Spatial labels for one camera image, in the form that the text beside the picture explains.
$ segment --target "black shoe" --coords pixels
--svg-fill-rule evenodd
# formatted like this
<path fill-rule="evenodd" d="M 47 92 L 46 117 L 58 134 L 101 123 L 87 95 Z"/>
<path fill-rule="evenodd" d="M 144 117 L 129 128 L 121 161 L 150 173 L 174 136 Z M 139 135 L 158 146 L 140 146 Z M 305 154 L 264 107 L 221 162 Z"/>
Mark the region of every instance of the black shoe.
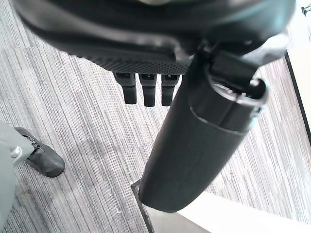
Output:
<path fill-rule="evenodd" d="M 26 160 L 32 168 L 46 177 L 57 177 L 65 170 L 64 160 L 49 146 L 37 140 L 24 128 L 15 128 L 22 136 L 31 141 L 34 151 Z"/>

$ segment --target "floor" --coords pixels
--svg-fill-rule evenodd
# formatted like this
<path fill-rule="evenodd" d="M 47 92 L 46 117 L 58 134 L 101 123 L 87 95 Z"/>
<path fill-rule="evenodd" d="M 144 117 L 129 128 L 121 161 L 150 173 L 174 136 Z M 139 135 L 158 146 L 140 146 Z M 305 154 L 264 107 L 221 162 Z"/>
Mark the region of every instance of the floor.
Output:
<path fill-rule="evenodd" d="M 0 38 L 0 120 L 27 128 L 66 162 L 57 179 L 17 168 L 2 232 L 147 232 L 130 182 L 141 177 L 168 110 L 160 83 L 154 108 L 143 107 L 141 89 L 137 105 L 125 105 L 110 72 L 39 40 L 8 0 L 0 0 Z M 207 190 L 311 224 L 311 147 L 285 60 L 258 75 L 271 84 L 270 100 Z"/>

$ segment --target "textured rubber grip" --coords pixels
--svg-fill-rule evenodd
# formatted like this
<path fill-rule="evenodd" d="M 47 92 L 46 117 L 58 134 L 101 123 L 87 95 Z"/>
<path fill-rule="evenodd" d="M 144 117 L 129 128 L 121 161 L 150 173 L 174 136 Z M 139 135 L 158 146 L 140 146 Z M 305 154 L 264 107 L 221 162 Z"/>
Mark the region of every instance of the textured rubber grip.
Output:
<path fill-rule="evenodd" d="M 222 129 L 189 106 L 187 80 L 178 90 L 141 179 L 140 201 L 176 212 L 198 197 L 224 167 L 246 133 Z"/>

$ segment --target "pant leg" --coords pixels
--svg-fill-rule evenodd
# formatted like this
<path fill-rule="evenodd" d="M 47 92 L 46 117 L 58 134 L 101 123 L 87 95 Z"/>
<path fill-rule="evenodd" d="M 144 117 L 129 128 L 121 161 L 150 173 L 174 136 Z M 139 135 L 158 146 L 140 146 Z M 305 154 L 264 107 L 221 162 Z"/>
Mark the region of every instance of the pant leg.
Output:
<path fill-rule="evenodd" d="M 30 141 L 0 121 L 0 231 L 10 214 L 15 196 L 14 167 L 34 151 Z"/>
<path fill-rule="evenodd" d="M 24 162 L 34 151 L 31 142 L 27 138 L 2 121 L 0 121 L 0 144 L 10 150 L 14 166 Z"/>

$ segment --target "person's foot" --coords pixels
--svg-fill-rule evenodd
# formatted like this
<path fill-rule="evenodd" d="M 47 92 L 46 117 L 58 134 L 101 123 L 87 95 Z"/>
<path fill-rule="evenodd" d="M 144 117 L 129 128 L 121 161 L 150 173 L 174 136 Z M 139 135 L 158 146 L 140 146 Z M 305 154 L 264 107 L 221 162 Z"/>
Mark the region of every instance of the person's foot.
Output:
<path fill-rule="evenodd" d="M 17 127 L 15 130 L 27 138 L 35 149 L 26 160 L 27 164 L 46 177 L 54 178 L 64 172 L 64 160 L 51 147 L 37 140 L 24 128 Z"/>

